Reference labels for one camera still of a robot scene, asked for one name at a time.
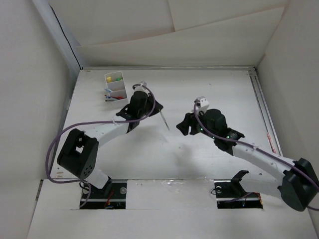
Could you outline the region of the green pen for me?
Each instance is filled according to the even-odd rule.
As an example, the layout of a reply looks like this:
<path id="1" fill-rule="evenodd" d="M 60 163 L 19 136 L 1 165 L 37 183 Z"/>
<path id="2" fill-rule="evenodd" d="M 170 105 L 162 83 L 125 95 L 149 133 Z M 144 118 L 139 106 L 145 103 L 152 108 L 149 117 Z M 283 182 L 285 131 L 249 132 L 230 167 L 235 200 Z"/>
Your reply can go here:
<path id="1" fill-rule="evenodd" d="M 165 117 L 164 117 L 164 114 L 163 114 L 162 110 L 161 110 L 159 113 L 160 113 L 160 116 L 161 116 L 161 118 L 162 118 L 162 120 L 163 120 L 163 122 L 164 122 L 166 128 L 170 131 L 170 128 L 169 128 L 169 126 L 168 126 L 168 123 L 167 123 L 167 121 L 166 121 L 166 119 L 165 119 Z"/>

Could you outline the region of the red pen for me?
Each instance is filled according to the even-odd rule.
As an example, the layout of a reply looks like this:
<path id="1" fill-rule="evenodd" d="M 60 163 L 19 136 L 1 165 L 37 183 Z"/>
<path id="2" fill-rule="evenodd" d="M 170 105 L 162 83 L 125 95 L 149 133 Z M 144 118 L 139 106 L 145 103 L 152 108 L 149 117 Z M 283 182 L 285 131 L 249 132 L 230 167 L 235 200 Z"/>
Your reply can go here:
<path id="1" fill-rule="evenodd" d="M 110 99 L 110 100 L 122 100 L 124 99 L 123 97 L 113 97 L 113 96 L 109 96 L 109 95 L 105 95 L 106 99 Z"/>

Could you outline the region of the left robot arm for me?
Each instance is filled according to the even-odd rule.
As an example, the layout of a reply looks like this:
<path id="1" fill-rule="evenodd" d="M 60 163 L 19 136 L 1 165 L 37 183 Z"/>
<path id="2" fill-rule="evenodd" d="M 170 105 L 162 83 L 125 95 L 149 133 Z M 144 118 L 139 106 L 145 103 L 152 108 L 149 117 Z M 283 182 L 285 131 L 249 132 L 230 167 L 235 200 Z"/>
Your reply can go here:
<path id="1" fill-rule="evenodd" d="M 90 130 L 73 129 L 57 157 L 59 166 L 85 180 L 93 186 L 99 197 L 107 197 L 111 193 L 112 179 L 96 167 L 99 147 L 117 136 L 135 129 L 145 116 L 153 116 L 161 112 L 163 105 L 157 102 L 150 93 L 136 91 L 130 102 L 116 113 L 115 121 L 98 125 Z"/>

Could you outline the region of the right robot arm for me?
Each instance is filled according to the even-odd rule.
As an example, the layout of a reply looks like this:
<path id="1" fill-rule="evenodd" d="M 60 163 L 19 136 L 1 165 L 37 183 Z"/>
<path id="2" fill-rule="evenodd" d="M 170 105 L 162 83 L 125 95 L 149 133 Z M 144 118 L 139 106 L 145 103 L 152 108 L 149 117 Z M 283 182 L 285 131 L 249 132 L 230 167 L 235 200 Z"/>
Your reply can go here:
<path id="1" fill-rule="evenodd" d="M 244 159 L 272 175 L 275 185 L 271 193 L 296 211 L 302 212 L 308 208 L 319 192 L 319 180 L 309 161 L 281 157 L 244 142 L 244 134 L 228 127 L 220 110 L 187 113 L 176 127 L 183 135 L 202 133 L 212 138 L 220 150 Z"/>

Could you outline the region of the white three-compartment organizer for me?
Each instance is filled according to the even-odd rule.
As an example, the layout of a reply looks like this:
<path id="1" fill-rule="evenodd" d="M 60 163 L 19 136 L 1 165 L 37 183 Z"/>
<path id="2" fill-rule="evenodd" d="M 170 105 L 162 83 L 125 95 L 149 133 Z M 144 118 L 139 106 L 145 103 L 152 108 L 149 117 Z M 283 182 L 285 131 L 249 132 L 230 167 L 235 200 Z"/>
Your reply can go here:
<path id="1" fill-rule="evenodd" d="M 106 88 L 109 88 L 113 91 L 111 93 L 108 93 L 106 91 L 106 95 L 124 98 L 122 100 L 119 100 L 118 102 L 107 102 L 107 103 L 109 103 L 112 107 L 116 109 L 121 109 L 122 107 L 128 104 L 128 96 L 127 96 L 127 91 L 126 91 L 126 87 L 124 83 L 123 73 L 121 71 L 106 73 L 104 77 L 106 82 Z M 106 79 L 108 77 L 112 79 L 111 82 L 107 82 Z"/>

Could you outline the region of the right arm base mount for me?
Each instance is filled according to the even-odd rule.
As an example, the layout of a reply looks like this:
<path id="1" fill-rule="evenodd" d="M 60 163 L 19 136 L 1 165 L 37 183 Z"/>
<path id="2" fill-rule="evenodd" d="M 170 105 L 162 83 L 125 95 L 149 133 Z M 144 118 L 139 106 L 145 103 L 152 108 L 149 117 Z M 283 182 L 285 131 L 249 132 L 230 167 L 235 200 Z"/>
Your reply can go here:
<path id="1" fill-rule="evenodd" d="M 263 209 L 260 194 L 246 192 L 240 185 L 248 173 L 247 170 L 241 170 L 231 179 L 214 180 L 210 195 L 215 196 L 218 209 Z"/>

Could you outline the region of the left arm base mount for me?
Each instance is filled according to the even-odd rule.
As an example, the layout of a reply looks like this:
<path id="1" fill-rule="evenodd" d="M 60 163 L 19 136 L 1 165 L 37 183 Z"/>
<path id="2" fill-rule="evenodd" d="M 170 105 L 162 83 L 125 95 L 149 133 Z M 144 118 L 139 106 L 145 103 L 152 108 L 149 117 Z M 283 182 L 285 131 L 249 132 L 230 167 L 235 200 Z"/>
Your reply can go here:
<path id="1" fill-rule="evenodd" d="M 127 179 L 113 180 L 106 186 L 106 190 L 80 183 L 82 189 L 80 209 L 83 210 L 122 210 L 126 208 Z"/>

